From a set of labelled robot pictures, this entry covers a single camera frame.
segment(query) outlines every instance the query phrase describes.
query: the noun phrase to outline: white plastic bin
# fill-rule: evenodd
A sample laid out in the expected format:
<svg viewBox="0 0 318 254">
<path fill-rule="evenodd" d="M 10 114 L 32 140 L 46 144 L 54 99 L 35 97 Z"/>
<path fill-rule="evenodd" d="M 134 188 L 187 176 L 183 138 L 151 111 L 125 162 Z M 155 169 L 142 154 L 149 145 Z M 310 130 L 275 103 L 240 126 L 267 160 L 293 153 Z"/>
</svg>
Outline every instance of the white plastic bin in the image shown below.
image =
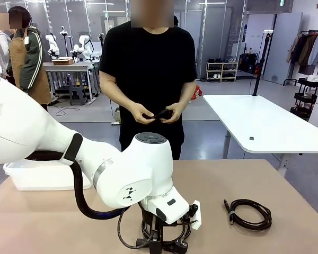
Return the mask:
<svg viewBox="0 0 318 254">
<path fill-rule="evenodd" d="M 74 189 L 73 173 L 69 166 L 57 161 L 20 160 L 4 165 L 5 174 L 12 177 L 20 191 L 60 191 Z M 91 182 L 83 174 L 83 188 Z"/>
</svg>

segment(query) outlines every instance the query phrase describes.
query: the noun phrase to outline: hand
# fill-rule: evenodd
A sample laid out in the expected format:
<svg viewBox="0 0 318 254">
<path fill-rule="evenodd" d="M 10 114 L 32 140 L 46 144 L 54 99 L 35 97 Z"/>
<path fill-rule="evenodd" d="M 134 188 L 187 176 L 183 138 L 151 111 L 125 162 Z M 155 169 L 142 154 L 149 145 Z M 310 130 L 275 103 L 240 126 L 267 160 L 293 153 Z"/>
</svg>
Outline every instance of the hand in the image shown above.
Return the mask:
<svg viewBox="0 0 318 254">
<path fill-rule="evenodd" d="M 184 105 L 182 103 L 174 103 L 170 106 L 167 106 L 166 107 L 167 110 L 172 110 L 173 111 L 173 114 L 172 114 L 172 117 L 168 120 L 166 119 L 161 119 L 161 121 L 163 123 L 174 123 L 175 121 L 177 121 L 180 116 L 181 116 L 181 113 L 183 112 L 183 110 L 185 109 Z"/>
<path fill-rule="evenodd" d="M 139 103 L 132 104 L 132 106 L 129 108 L 129 111 L 132 113 L 137 123 L 149 124 L 155 121 L 155 119 L 146 119 L 143 117 L 143 114 L 149 117 L 154 116 L 154 114 L 145 109 L 145 107 Z"/>
</svg>

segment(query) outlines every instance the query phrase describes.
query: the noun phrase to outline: brown tabletop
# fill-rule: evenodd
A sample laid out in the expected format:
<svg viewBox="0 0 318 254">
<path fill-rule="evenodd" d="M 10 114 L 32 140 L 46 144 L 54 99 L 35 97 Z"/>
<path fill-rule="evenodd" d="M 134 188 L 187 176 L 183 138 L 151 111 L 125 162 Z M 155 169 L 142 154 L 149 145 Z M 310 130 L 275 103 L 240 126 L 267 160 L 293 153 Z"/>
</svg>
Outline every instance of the brown tabletop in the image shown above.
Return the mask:
<svg viewBox="0 0 318 254">
<path fill-rule="evenodd" d="M 264 160 L 175 161 L 174 185 L 189 202 L 201 203 L 202 226 L 187 242 L 189 254 L 309 254 L 318 253 L 318 214 Z M 93 188 L 88 204 L 108 208 Z M 223 199 L 255 200 L 272 211 L 272 227 L 250 232 L 230 226 Z M 236 212 L 259 220 L 255 210 Z M 141 213 L 134 205 L 125 213 L 121 233 L 130 244 L 142 236 Z M 165 239 L 179 228 L 165 231 Z M 20 192 L 8 178 L 0 186 L 0 254 L 149 253 L 130 250 L 117 236 L 117 219 L 97 221 L 76 207 L 73 191 Z"/>
</svg>

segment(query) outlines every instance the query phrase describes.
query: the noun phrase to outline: person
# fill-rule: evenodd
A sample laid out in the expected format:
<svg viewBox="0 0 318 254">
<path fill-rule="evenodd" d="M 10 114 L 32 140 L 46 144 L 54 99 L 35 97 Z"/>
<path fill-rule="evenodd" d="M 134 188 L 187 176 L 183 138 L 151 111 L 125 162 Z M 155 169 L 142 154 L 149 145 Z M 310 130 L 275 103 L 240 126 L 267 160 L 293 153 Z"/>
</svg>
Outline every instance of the person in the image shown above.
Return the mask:
<svg viewBox="0 0 318 254">
<path fill-rule="evenodd" d="M 101 88 L 120 105 L 122 150 L 137 133 L 155 132 L 169 140 L 173 159 L 179 159 L 181 115 L 196 89 L 195 44 L 187 31 L 173 26 L 170 0 L 137 3 L 137 16 L 105 38 Z M 169 119 L 149 119 L 164 109 L 172 112 Z"/>
<path fill-rule="evenodd" d="M 16 86 L 28 93 L 45 110 L 51 101 L 46 71 L 42 65 L 44 50 L 38 29 L 32 26 L 30 13 L 21 6 L 9 9 L 10 30 L 14 38 L 10 44 L 10 63 Z"/>
<path fill-rule="evenodd" d="M 5 33 L 9 29 L 7 22 L 8 13 L 0 13 L 0 66 L 2 68 L 3 78 L 7 79 L 12 85 L 15 85 L 13 77 L 7 73 L 8 62 L 10 61 L 10 44 L 11 38 Z"/>
<path fill-rule="evenodd" d="M 179 20 L 178 20 L 178 18 L 177 18 L 176 16 L 173 17 L 173 24 L 174 24 L 175 26 L 178 26 L 178 25 L 179 25 Z"/>
</svg>

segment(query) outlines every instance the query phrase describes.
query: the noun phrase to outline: robot logo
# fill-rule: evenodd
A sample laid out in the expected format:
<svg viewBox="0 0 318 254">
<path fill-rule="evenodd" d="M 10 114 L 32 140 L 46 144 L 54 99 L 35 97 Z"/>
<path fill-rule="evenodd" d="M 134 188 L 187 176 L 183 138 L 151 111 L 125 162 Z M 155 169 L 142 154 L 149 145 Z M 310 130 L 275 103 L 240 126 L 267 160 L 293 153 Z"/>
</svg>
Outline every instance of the robot logo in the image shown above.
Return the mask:
<svg viewBox="0 0 318 254">
<path fill-rule="evenodd" d="M 125 198 L 130 198 L 131 199 L 131 201 L 133 201 L 132 200 L 132 197 L 130 196 L 133 192 L 135 192 L 136 191 L 136 189 L 135 190 L 133 190 L 133 188 L 132 187 L 130 187 L 130 188 L 127 188 L 126 189 L 127 191 L 128 191 L 128 196 L 127 197 L 124 197 L 123 199 L 125 199 Z"/>
</svg>

